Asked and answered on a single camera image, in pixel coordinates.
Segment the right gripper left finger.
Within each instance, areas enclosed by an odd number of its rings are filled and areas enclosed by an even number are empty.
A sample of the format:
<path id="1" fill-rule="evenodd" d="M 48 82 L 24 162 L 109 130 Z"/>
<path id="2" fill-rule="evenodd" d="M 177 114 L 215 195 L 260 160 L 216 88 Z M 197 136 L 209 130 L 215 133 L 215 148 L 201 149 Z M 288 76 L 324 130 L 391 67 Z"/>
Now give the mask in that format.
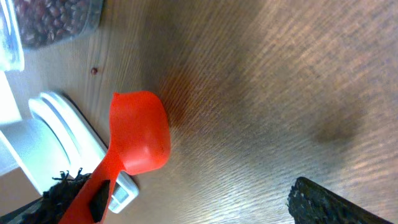
<path id="1" fill-rule="evenodd" d="M 1 216 L 1 223 L 58 223 L 86 181 L 91 179 L 91 173 L 81 174 L 82 169 L 79 168 L 74 179 L 69 178 L 68 170 L 66 173 L 60 171 L 60 177 L 52 177 L 58 182 L 48 191 L 44 191 L 41 198 Z M 105 180 L 89 202 L 89 211 L 94 223 L 99 223 L 104 217 L 108 198 L 109 180 Z"/>

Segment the orange measuring scoop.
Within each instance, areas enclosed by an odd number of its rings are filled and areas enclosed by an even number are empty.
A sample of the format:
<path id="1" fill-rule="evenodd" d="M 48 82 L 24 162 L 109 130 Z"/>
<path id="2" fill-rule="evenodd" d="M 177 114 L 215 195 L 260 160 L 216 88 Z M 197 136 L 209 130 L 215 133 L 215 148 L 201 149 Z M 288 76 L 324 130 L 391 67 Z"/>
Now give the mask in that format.
<path id="1" fill-rule="evenodd" d="M 171 153 L 161 100 L 152 92 L 115 93 L 109 108 L 109 147 L 60 223 L 103 223 L 120 172 L 160 169 Z"/>

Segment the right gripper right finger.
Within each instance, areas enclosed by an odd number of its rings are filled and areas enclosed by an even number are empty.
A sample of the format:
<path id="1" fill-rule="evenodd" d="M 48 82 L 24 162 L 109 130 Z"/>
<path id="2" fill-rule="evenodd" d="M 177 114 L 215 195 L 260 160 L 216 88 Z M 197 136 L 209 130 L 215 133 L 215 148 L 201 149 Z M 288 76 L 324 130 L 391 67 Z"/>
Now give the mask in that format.
<path id="1" fill-rule="evenodd" d="M 391 224 L 306 177 L 298 177 L 287 198 L 295 223 Z"/>

